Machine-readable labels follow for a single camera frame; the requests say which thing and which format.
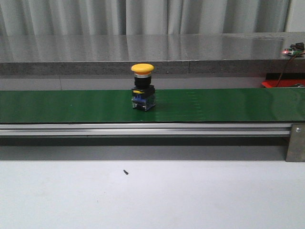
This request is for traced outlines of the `green conveyor belt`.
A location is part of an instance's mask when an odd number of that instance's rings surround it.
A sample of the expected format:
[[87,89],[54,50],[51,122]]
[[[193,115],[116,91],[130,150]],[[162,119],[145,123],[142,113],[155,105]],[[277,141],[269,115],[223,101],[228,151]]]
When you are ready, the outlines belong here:
[[129,90],[1,91],[1,123],[303,122],[297,88],[157,90],[149,111]]

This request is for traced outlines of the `grey stone counter slab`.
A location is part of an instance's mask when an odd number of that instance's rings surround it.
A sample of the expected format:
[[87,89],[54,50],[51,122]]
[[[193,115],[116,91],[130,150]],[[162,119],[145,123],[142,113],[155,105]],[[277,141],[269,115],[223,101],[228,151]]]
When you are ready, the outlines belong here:
[[304,73],[282,51],[303,32],[171,35],[16,35],[0,38],[1,75],[123,75],[146,62],[156,74]]

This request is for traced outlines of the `red plastic tray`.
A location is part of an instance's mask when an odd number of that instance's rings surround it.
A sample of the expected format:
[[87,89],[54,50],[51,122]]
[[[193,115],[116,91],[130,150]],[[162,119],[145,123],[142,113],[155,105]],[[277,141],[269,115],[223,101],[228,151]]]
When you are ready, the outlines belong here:
[[281,80],[279,83],[277,80],[265,80],[262,83],[265,88],[275,88],[275,87],[287,87],[287,88],[304,88],[304,79],[286,79]]

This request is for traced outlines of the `small green circuit board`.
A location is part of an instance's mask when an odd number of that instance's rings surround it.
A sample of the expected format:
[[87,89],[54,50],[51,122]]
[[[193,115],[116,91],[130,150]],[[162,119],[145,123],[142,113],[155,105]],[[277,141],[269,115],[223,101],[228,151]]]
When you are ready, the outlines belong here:
[[303,56],[305,54],[305,44],[303,42],[291,44],[290,47],[284,49],[282,53],[290,56]]

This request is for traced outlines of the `grey pleated curtain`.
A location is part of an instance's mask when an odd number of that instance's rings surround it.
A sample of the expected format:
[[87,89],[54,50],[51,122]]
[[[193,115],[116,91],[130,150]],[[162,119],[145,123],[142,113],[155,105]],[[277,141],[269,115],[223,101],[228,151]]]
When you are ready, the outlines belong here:
[[282,32],[288,0],[3,0],[1,35]]

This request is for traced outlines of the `aluminium conveyor side rail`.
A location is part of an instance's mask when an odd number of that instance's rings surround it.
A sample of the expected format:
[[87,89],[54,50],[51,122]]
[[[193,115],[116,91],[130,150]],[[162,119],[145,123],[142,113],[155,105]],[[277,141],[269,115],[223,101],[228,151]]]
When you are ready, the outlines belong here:
[[291,128],[291,123],[7,124],[0,135],[289,135]]

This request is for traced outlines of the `steel conveyor support bracket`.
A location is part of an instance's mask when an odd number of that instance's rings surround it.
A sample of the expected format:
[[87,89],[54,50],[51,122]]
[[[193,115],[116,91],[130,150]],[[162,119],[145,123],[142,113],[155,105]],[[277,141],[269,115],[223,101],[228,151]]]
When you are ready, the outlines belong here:
[[286,162],[305,161],[305,124],[293,124],[290,133]]

